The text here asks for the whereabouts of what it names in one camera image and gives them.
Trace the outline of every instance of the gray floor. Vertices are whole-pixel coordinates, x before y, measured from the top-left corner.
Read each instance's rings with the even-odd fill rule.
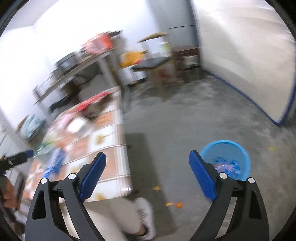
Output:
[[[155,209],[155,240],[189,240],[207,213],[207,200],[188,164],[189,152],[220,139],[241,144],[252,160],[273,238],[296,205],[296,134],[277,127],[256,106],[212,76],[166,86],[162,102],[148,82],[132,91],[124,114],[128,158],[136,196]],[[153,191],[159,185],[161,191]],[[183,208],[166,207],[182,202]],[[226,231],[232,205],[220,234]]]

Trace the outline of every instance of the basket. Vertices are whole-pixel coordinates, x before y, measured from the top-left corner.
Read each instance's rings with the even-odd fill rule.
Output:
[[[218,158],[224,159],[228,163],[236,161],[240,173],[236,174],[235,177],[229,175],[232,179],[245,181],[250,174],[251,161],[248,153],[242,146],[233,141],[220,140],[212,142],[202,149],[200,156],[205,162],[214,166],[217,164]]]

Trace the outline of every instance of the shoe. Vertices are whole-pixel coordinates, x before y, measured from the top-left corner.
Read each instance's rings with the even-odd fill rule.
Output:
[[[147,234],[137,237],[139,240],[151,240],[156,235],[152,205],[146,198],[143,197],[136,198],[134,203],[141,218],[142,224],[147,228]]]

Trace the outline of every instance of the plaid tablecloth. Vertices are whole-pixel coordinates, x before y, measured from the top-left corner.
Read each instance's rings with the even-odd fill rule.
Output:
[[[101,106],[98,117],[94,119],[85,134],[78,138],[71,133],[61,133],[61,140],[57,143],[66,152],[57,180],[62,180],[70,173],[77,173],[84,164],[91,163],[99,151],[106,154],[107,164],[96,185],[92,196],[86,202],[111,199],[128,195],[131,190],[131,178],[128,166],[126,144],[123,132],[120,90],[115,87],[107,90],[111,92],[107,101]],[[60,114],[48,130],[51,132],[57,120],[71,112],[75,107]],[[98,143],[98,136],[103,137]],[[44,167],[36,158],[31,166],[26,181],[23,198],[32,200],[36,188],[42,179]]]

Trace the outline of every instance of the silver screw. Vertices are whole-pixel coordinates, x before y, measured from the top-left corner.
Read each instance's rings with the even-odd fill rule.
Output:
[[[41,182],[41,184],[44,184],[44,183],[47,182],[47,179],[46,178],[42,178],[40,182]]]
[[[255,183],[255,179],[252,178],[252,177],[249,177],[249,178],[248,178],[248,181],[249,181],[249,183],[252,183],[252,184]]]
[[[221,172],[221,173],[219,174],[219,177],[221,177],[222,179],[226,179],[226,178],[227,178],[227,174]]]
[[[71,173],[71,174],[68,176],[68,178],[69,178],[70,180],[74,179],[75,177],[76,177],[76,174],[75,174],[75,173]]]

